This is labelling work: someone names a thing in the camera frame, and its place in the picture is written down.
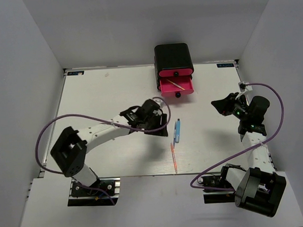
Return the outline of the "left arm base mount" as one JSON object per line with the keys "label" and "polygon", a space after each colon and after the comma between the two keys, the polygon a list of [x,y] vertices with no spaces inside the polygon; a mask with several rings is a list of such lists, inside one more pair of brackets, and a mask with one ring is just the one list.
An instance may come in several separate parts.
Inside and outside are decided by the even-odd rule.
{"label": "left arm base mount", "polygon": [[92,188],[86,189],[76,180],[70,184],[68,207],[103,207],[117,203],[120,191],[120,178],[98,179]]}

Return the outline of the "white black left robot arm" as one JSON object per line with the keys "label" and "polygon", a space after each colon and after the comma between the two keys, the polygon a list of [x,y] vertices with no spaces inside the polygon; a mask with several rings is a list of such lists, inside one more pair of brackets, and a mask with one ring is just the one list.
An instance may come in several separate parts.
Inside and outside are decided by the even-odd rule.
{"label": "white black left robot arm", "polygon": [[67,178],[75,179],[90,195],[100,190],[98,177],[86,165],[86,155],[94,148],[133,132],[168,136],[170,113],[164,113],[158,98],[147,99],[141,106],[131,106],[110,120],[84,129],[65,128],[51,149],[51,156]]}

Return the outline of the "pink top drawer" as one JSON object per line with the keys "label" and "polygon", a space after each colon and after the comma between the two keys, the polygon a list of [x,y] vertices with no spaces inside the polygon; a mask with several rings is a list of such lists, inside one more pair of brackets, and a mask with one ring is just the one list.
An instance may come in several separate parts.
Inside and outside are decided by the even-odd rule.
{"label": "pink top drawer", "polygon": [[161,70],[158,75],[159,77],[178,77],[188,76],[194,72],[192,68],[179,68],[179,69],[165,69]]}

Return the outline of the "yellow pencil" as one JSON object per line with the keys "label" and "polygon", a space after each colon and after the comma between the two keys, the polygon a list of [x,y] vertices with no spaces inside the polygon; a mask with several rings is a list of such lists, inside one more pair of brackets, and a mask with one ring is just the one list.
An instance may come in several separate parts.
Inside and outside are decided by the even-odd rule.
{"label": "yellow pencil", "polygon": [[177,83],[170,81],[167,79],[167,82],[171,83],[172,85],[174,85],[175,87],[179,88],[182,91],[185,91],[186,89],[184,89],[181,85],[178,85]]}

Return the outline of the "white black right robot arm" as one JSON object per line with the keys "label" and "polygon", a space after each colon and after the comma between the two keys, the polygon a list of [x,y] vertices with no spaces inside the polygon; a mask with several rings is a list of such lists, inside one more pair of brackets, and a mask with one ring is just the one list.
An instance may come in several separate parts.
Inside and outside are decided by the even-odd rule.
{"label": "white black right robot arm", "polygon": [[263,125],[264,115],[270,106],[268,99],[253,97],[247,103],[243,94],[231,93],[211,104],[223,116],[234,115],[239,119],[238,133],[246,152],[248,168],[226,164],[219,177],[220,186],[234,188],[234,202],[239,208],[267,217],[274,217],[286,188],[286,179],[277,174],[270,161]]}

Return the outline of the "red pen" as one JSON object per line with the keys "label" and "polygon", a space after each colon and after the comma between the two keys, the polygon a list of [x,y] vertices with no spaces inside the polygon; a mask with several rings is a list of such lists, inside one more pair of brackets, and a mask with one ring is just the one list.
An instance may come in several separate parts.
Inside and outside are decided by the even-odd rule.
{"label": "red pen", "polygon": [[176,163],[176,157],[175,157],[174,146],[173,146],[172,143],[170,143],[170,148],[171,148],[171,155],[172,155],[172,158],[173,158],[174,170],[175,170],[175,173],[177,174],[177,173],[178,173],[178,170],[177,170],[177,163]]}

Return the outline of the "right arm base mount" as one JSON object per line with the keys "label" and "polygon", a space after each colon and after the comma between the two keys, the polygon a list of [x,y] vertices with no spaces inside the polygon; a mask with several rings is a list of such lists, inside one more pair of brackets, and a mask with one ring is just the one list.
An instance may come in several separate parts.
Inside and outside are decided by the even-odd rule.
{"label": "right arm base mount", "polygon": [[[232,185],[225,179],[229,169],[245,171],[239,165],[226,164],[222,166],[220,173],[212,174],[209,172],[197,179],[197,182],[204,187],[231,189]],[[203,189],[203,198],[205,204],[234,203],[235,191]]]}

